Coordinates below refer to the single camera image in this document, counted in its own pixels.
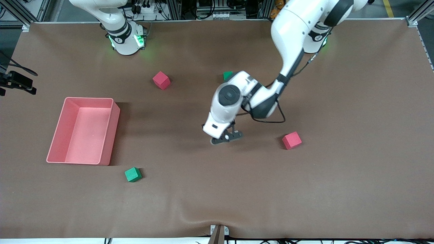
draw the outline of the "green cube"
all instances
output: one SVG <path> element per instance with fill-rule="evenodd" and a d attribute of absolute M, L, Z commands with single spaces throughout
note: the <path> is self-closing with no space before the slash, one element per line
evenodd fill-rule
<path fill-rule="evenodd" d="M 232 73 L 233 73 L 232 71 L 223 72 L 223 79 L 224 79 L 224 81 L 226 81 L 227 78 L 232 75 Z"/>
<path fill-rule="evenodd" d="M 125 171 L 125 176 L 129 182 L 136 182 L 137 180 L 141 179 L 140 171 L 136 167 Z"/>

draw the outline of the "floor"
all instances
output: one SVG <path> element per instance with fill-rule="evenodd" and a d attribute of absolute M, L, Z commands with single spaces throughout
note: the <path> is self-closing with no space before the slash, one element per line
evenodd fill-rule
<path fill-rule="evenodd" d="M 422 0 L 376 0 L 372 5 L 368 5 L 362 10 L 352 13 L 349 18 L 405 17 L 421 2 Z M 57 0 L 56 3 L 59 8 L 53 11 L 51 20 L 61 22 L 96 21 L 95 17 L 73 6 L 68 0 Z M 434 32 L 432 31 L 434 30 L 434 20 L 423 19 L 419 22 L 418 28 L 428 54 L 434 57 Z M 0 50 L 8 55 L 12 55 L 20 33 L 21 30 L 1 29 L 0 21 Z M 1 63 L 5 63 L 6 61 L 4 57 L 0 57 Z"/>

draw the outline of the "white robotic arm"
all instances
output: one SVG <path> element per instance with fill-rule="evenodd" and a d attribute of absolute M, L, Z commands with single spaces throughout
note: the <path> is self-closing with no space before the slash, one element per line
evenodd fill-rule
<path fill-rule="evenodd" d="M 230 142 L 243 136 L 233 127 L 240 108 L 254 119 L 268 118 L 276 109 L 280 95 L 300 64 L 305 53 L 304 47 L 314 52 L 321 48 L 322 42 L 315 41 L 314 38 L 310 38 L 313 41 L 306 41 L 311 30 L 320 23 L 334 27 L 350 14 L 354 6 L 361 9 L 365 4 L 366 0 L 289 0 L 271 25 L 271 37 L 283 60 L 278 77 L 268 89 L 241 71 L 220 85 L 213 96 L 208 119 L 203 125 L 203 131 L 213 137 L 211 143 Z M 232 127 L 232 133 L 228 132 L 228 127 Z"/>
<path fill-rule="evenodd" d="M 118 7 L 127 0 L 69 0 L 97 18 L 108 32 L 114 49 L 122 55 L 131 55 L 144 48 L 146 29 L 134 21 L 127 21 Z"/>

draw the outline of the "rectangular container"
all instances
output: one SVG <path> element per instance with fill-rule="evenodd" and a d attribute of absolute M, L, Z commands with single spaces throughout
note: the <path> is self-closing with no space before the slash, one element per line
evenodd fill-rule
<path fill-rule="evenodd" d="M 111 98 L 65 98 L 47 162 L 108 165 L 120 111 Z"/>

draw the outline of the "foam cube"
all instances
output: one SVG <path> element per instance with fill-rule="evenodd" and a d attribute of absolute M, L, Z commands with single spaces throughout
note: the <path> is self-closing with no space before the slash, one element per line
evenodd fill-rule
<path fill-rule="evenodd" d="M 232 71 L 223 72 L 223 80 L 226 81 L 229 76 L 232 75 Z"/>
<path fill-rule="evenodd" d="M 282 140 L 287 150 L 290 150 L 301 144 L 301 139 L 297 132 L 287 134 Z"/>
<path fill-rule="evenodd" d="M 133 167 L 125 171 L 125 176 L 129 182 L 136 182 L 141 179 L 141 174 L 138 168 Z"/>
<path fill-rule="evenodd" d="M 165 90 L 169 85 L 170 85 L 170 80 L 169 77 L 167 77 L 167 75 L 165 75 L 163 72 L 158 72 L 158 74 L 156 74 L 154 76 L 154 78 L 152 78 L 154 80 L 154 83 L 160 87 L 161 90 Z"/>

